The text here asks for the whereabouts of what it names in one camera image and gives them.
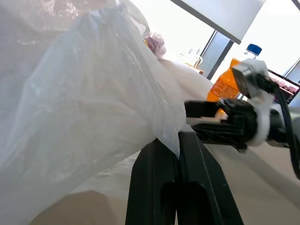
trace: black cable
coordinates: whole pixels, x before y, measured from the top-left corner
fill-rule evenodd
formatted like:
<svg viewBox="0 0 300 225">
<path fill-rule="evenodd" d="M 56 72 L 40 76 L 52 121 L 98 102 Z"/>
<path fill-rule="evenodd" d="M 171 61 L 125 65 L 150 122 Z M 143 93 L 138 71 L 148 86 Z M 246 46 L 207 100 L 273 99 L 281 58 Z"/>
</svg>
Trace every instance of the black cable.
<svg viewBox="0 0 300 225">
<path fill-rule="evenodd" d="M 295 136 L 294 136 L 294 132 L 293 132 L 293 125 L 292 125 L 290 111 L 289 111 L 285 96 L 282 93 L 282 91 L 280 90 L 280 88 L 279 87 L 274 88 L 273 91 L 274 91 L 274 94 L 278 98 L 278 101 L 279 101 L 279 104 L 281 107 L 281 111 L 282 111 L 282 115 L 283 115 L 283 119 L 285 122 L 286 142 L 288 143 L 289 149 L 290 149 L 292 167 L 293 167 L 296 177 L 300 180 L 299 152 L 298 152 L 298 148 L 297 148 L 297 144 L 296 144 L 296 140 L 295 140 Z"/>
</svg>

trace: plastic bag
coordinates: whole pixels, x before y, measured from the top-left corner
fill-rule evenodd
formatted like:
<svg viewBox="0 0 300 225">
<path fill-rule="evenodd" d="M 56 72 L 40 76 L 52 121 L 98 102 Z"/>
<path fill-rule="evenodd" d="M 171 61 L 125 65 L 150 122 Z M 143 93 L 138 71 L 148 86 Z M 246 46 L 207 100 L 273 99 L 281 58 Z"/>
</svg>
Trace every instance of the plastic bag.
<svg viewBox="0 0 300 225">
<path fill-rule="evenodd" d="M 180 89 L 144 45 L 125 5 L 77 19 L 28 79 L 26 69 L 17 67 L 16 80 L 6 83 L 14 91 L 25 82 L 21 98 L 7 104 L 11 114 L 0 106 L 1 119 L 10 118 L 1 120 L 7 133 L 0 154 L 1 225 L 28 224 L 156 137 L 179 153 Z"/>
</svg>

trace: computer screen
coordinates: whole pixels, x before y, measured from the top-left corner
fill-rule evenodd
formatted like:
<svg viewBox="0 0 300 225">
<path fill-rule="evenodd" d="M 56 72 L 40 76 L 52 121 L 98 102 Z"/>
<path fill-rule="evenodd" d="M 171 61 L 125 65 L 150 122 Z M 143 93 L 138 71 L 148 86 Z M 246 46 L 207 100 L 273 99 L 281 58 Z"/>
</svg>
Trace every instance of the computer screen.
<svg viewBox="0 0 300 225">
<path fill-rule="evenodd" d="M 270 78 L 278 83 L 281 91 L 283 92 L 287 103 L 290 103 L 293 98 L 298 94 L 300 91 L 300 86 L 297 83 L 290 81 L 289 79 L 268 70 Z"/>
</svg>

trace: blue bottle cap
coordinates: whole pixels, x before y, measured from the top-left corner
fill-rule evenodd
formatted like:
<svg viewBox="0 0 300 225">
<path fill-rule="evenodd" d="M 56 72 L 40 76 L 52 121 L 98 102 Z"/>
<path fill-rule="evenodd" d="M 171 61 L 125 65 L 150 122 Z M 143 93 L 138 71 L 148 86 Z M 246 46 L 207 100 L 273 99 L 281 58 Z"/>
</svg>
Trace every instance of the blue bottle cap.
<svg viewBox="0 0 300 225">
<path fill-rule="evenodd" d="M 252 52 L 255 55 L 259 55 L 262 52 L 262 48 L 254 44 L 249 44 L 247 47 L 247 51 Z"/>
</svg>

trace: bottle label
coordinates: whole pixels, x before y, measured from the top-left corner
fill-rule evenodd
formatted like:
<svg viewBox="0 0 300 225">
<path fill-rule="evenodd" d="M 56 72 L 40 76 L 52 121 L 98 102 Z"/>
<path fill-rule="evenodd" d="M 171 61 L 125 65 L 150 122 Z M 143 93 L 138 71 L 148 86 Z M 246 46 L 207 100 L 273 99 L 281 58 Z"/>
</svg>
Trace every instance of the bottle label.
<svg viewBox="0 0 300 225">
<path fill-rule="evenodd" d="M 212 87 L 212 93 L 219 98 L 235 98 L 239 91 L 229 86 L 225 82 L 217 80 L 217 82 Z"/>
</svg>

